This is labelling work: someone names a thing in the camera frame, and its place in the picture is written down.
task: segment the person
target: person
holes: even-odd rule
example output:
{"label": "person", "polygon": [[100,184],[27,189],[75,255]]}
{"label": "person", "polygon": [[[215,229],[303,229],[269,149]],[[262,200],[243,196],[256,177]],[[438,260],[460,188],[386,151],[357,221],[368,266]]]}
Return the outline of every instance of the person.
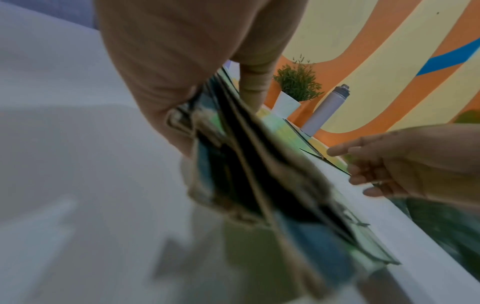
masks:
{"label": "person", "polygon": [[[184,155],[191,140],[165,127],[228,59],[240,63],[240,97],[260,108],[277,60],[308,0],[96,0],[105,47],[150,122]],[[331,147],[351,154],[354,185],[371,197],[480,202],[480,126],[443,125],[371,135]]]}

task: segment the white tabletop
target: white tabletop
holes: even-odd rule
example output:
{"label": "white tabletop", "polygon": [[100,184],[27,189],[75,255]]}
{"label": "white tabletop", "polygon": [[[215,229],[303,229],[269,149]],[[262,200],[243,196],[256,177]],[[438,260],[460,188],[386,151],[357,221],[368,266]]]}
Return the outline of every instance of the white tabletop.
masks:
{"label": "white tabletop", "polygon": [[[0,96],[0,303],[292,300],[270,233],[189,201],[180,155],[96,31],[0,3]],[[403,263],[400,280],[414,277],[413,296],[478,302],[480,285],[391,203],[317,165]]]}

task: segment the orange stripe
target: orange stripe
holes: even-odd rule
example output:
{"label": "orange stripe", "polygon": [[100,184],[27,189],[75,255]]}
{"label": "orange stripe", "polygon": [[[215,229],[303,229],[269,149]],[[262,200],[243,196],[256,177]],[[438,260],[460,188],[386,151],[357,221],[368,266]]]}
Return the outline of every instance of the orange stripe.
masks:
{"label": "orange stripe", "polygon": [[[452,49],[451,46],[458,48],[478,39],[480,35],[479,12],[480,0],[472,0],[438,49],[445,51]],[[465,35],[470,40],[466,40],[466,38],[460,39],[458,37],[451,37],[463,35],[464,33],[468,33]],[[315,134],[315,138],[322,141],[327,146],[332,146],[355,139],[359,136],[385,132],[418,105],[431,91],[445,81],[460,66],[461,65],[456,65],[432,73],[416,76],[400,95],[395,98],[395,100],[382,113],[380,113],[380,115],[356,130],[346,133],[330,133],[320,130]]]}
{"label": "orange stripe", "polygon": [[461,114],[471,110],[480,111],[480,91],[470,100],[470,102],[460,111],[457,116],[450,120],[450,122],[455,122],[455,120],[457,120]]}
{"label": "orange stripe", "polygon": [[[421,0],[378,0],[369,19],[349,47],[337,58],[313,65],[317,81],[322,84],[322,91],[333,89],[342,79],[362,64],[410,15]],[[276,69],[292,62],[284,56],[278,61]],[[303,125],[313,113],[319,98],[306,101],[289,119],[295,124]],[[273,106],[276,101],[267,99],[266,104]]]}

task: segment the bottle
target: bottle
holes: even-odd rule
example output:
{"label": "bottle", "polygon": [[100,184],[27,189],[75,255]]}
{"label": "bottle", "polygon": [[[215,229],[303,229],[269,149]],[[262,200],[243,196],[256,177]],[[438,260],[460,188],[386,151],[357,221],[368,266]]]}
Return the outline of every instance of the bottle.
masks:
{"label": "bottle", "polygon": [[325,97],[312,116],[306,121],[303,127],[301,127],[301,130],[308,136],[313,136],[335,111],[344,104],[349,95],[350,90],[346,84],[336,87]]}

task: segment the white pot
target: white pot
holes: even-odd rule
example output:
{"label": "white pot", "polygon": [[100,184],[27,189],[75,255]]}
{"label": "white pot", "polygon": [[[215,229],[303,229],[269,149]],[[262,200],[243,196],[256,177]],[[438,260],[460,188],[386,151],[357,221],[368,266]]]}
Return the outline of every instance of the white pot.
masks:
{"label": "white pot", "polygon": [[278,117],[287,119],[300,105],[298,101],[281,91],[271,111]]}

